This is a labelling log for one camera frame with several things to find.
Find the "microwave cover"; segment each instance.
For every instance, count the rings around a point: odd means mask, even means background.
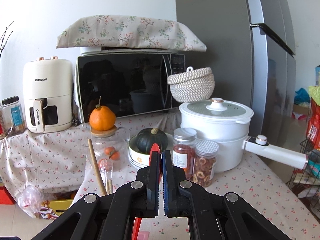
[[[182,23],[137,16],[84,17],[58,36],[57,48],[89,46],[202,52],[207,49]]]

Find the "tiled floor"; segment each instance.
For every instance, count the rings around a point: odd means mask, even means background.
[[[299,143],[305,138],[305,122],[288,119],[288,133],[282,134],[282,147],[300,151]],[[282,179],[287,182],[292,174],[292,167],[264,159],[266,164]],[[45,228],[51,221],[32,219],[23,212],[18,205],[0,205],[0,236],[18,236],[21,240],[30,240]]]

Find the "microwave control panel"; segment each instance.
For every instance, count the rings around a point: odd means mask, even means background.
[[[171,54],[172,74],[183,73],[186,71],[185,56],[182,54]]]

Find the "glass lid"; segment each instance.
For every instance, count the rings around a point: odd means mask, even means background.
[[[253,115],[249,107],[232,101],[224,101],[222,98],[187,103],[182,109],[188,113],[219,119],[250,118]]]

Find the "pitcher handle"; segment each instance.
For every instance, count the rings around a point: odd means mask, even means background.
[[[120,130],[120,129],[123,129],[124,132],[125,132],[124,135],[122,136],[122,138],[124,139],[124,141],[126,143],[129,143],[129,141],[130,141],[130,132],[129,132],[129,130],[127,128],[123,127],[123,126],[120,126],[120,127],[117,128],[117,131]]]

